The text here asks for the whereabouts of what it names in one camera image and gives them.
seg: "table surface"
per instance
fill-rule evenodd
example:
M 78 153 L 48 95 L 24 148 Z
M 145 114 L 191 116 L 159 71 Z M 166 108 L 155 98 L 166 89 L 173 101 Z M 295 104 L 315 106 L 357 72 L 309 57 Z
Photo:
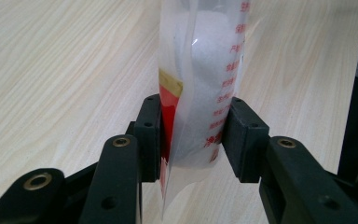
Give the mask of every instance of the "table surface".
M 158 92 L 159 0 L 0 1 L 0 196 L 41 167 L 71 175 L 124 133 Z M 270 135 L 301 141 L 337 170 L 358 58 L 358 0 L 258 0 L 239 97 Z M 159 223 L 144 184 L 144 223 Z M 164 223 L 267 223 L 257 185 L 223 156 L 186 187 Z

